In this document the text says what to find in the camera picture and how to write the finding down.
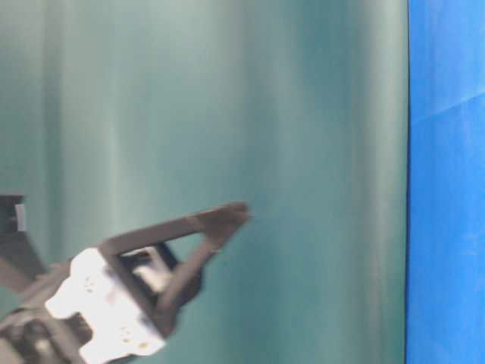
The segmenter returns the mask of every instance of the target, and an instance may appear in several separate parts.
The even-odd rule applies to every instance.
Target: white plastic part
[[[171,270],[161,260],[157,250],[151,246],[135,250],[133,253],[143,251],[150,256],[150,262],[136,267],[133,270],[135,275],[138,275],[151,290],[154,292],[162,292],[172,279],[173,275]]]
[[[86,364],[105,364],[131,354],[149,356],[165,345],[96,248],[72,260],[70,277],[45,307],[56,319],[77,312],[83,316],[93,332],[92,340],[80,348]]]
[[[15,205],[15,215],[17,216],[17,230],[27,231],[27,213],[23,203]]]

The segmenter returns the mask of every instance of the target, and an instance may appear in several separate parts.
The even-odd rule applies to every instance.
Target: blue backdrop
[[[485,2],[411,0],[408,363],[485,360]]]

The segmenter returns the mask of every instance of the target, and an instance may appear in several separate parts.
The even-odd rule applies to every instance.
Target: black metal bracket
[[[247,205],[232,202],[113,237],[102,242],[99,251],[162,336],[168,337],[175,328],[180,307],[199,292],[204,266],[248,219]],[[160,247],[164,242],[190,234],[202,234],[205,238],[185,262],[174,267],[171,281],[153,304],[124,266],[120,256],[149,246]]]
[[[0,285],[18,293],[45,273],[29,237],[20,228],[22,202],[21,195],[0,195]]]

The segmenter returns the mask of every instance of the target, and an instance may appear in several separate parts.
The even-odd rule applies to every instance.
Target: teal backdrop
[[[403,363],[407,32],[404,0],[3,0],[0,191],[47,262],[251,206],[140,364]]]

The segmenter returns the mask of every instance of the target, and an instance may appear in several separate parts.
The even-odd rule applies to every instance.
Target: robotic arm
[[[0,284],[23,303],[0,321],[7,364],[106,364],[159,351],[202,271],[248,220],[233,202],[131,231],[85,249],[47,272],[25,233],[22,196],[0,196]],[[179,262],[165,242],[202,242]]]

